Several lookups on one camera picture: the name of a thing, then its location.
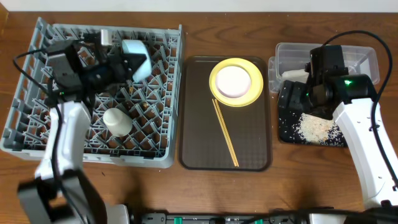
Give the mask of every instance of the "wood grain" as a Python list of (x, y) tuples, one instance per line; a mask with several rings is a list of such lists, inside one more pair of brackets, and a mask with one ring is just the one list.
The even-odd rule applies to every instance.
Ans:
[[(39, 16), (49, 23), (65, 24), (171, 29), (182, 24), (186, 57), (245, 55), (268, 62), (279, 42), (322, 43), (334, 34), (352, 29), (377, 33), (388, 43), (392, 54), (398, 55), (398, 14), (12, 12), (0, 37), (0, 127), (4, 126), (19, 78), (11, 59), (27, 50)], [(386, 53), (375, 40), (352, 35), (335, 43), (375, 48), (381, 80), (384, 79)], [(362, 210), (361, 187), (349, 150), (279, 142), (276, 98), (271, 96), (274, 159), (265, 172), (190, 171), (177, 158), (169, 169), (86, 163), (85, 172), (106, 202), (127, 202), (136, 210), (265, 213), (273, 208), (314, 206)], [(394, 68), (381, 108), (395, 148), (398, 148), (398, 121), (393, 108), (397, 100), (398, 69)], [(33, 177), (37, 165), (38, 162), (0, 153), (0, 223), (28, 222), (16, 189), (20, 181)]]

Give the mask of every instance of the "gray dish rack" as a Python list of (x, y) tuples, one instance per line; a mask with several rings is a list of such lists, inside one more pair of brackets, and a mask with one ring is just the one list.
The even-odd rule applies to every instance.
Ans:
[[(52, 42), (81, 39), (85, 32), (113, 31), (113, 48), (123, 39), (141, 40), (152, 59), (152, 75), (139, 83), (123, 83), (109, 93), (96, 95), (95, 109), (87, 133), (83, 160), (120, 166), (170, 167), (174, 162), (178, 91), (183, 60), (183, 32), (178, 30), (130, 27), (81, 26), (46, 23), (38, 18), (29, 50), (48, 47)], [(79, 51), (82, 64), (96, 63), (88, 49)], [(52, 68), (46, 55), (28, 55), (23, 69), (46, 85)], [(27, 160), (40, 160), (50, 131), (50, 116), (45, 95), (21, 75), (9, 110), (0, 148)], [(132, 131), (117, 138), (106, 129), (102, 115), (108, 108), (119, 108), (133, 119)]]

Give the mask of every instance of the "white wall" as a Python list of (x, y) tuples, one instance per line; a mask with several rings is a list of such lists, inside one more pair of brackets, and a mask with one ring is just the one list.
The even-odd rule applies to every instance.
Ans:
[(0, 0), (8, 11), (398, 12), (398, 0)]

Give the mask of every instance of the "plastic bin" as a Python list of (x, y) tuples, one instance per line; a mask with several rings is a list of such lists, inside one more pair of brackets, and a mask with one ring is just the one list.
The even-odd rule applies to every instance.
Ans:
[[(269, 90), (279, 92), (281, 75), (290, 70), (303, 69), (310, 61), (310, 51), (321, 44), (279, 43), (276, 46), (273, 75), (269, 73)], [(367, 74), (373, 84), (380, 81), (376, 51), (371, 47), (342, 45), (343, 57), (350, 75)]]
[[(39, 18), (28, 50), (48, 47), (54, 41), (83, 38), (85, 32), (113, 32), (113, 47), (123, 39), (141, 40), (152, 59), (152, 75), (139, 83), (119, 84), (113, 93), (96, 95), (95, 108), (87, 133), (83, 160), (121, 166), (170, 167), (174, 162), (177, 133), (178, 91), (183, 60), (182, 26), (179, 30), (143, 29), (54, 24)], [(23, 69), (43, 85), (52, 68), (47, 56), (28, 55)], [(95, 62), (93, 54), (82, 47), (82, 64)], [(44, 105), (45, 95), (21, 75), (9, 110), (0, 148), (14, 156), (40, 160), (50, 132), (50, 116)], [(106, 129), (102, 115), (117, 107), (133, 119), (133, 130), (117, 138)]]

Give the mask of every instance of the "green light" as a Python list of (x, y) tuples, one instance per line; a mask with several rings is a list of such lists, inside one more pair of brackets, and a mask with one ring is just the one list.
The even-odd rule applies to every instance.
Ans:
[(346, 86), (348, 86), (349, 84), (351, 84), (353, 81), (350, 80), (344, 80), (344, 83), (346, 84)]

